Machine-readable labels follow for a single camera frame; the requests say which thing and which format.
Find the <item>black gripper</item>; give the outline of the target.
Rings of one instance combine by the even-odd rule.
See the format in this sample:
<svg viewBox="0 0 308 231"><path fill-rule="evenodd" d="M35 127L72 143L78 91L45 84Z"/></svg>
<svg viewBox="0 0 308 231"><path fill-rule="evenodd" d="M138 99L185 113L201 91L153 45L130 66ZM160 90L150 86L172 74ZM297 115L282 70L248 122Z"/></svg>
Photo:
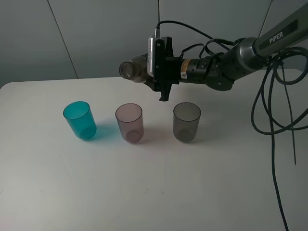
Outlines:
<svg viewBox="0 0 308 231"><path fill-rule="evenodd" d="M164 80L167 82L160 81L146 81L146 85L154 92L160 92L159 101L166 102L169 100L172 84L179 84L180 69L183 62L181 57L174 57L172 37L162 37L163 50L162 57L165 57L165 69L164 69Z"/></svg>

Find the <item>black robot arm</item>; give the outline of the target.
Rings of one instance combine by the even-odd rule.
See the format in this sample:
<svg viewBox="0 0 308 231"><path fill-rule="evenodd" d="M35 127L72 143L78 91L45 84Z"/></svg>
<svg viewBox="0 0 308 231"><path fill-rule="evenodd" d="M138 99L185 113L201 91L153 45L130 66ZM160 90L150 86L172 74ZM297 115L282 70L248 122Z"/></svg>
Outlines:
<svg viewBox="0 0 308 231"><path fill-rule="evenodd" d="M205 84L218 91L228 91L234 82L265 66L273 67L291 56L308 56L305 48L296 44L308 37L308 6L305 4L270 31L259 38L240 38L228 41L209 38L208 44L216 43L224 47L226 53L214 53L204 44L202 52L207 57L184 59L175 57L171 37L160 37L161 21L155 28L154 36L149 37L147 73L150 76L145 84L153 91L160 92L160 100L169 100L174 84Z"/></svg>

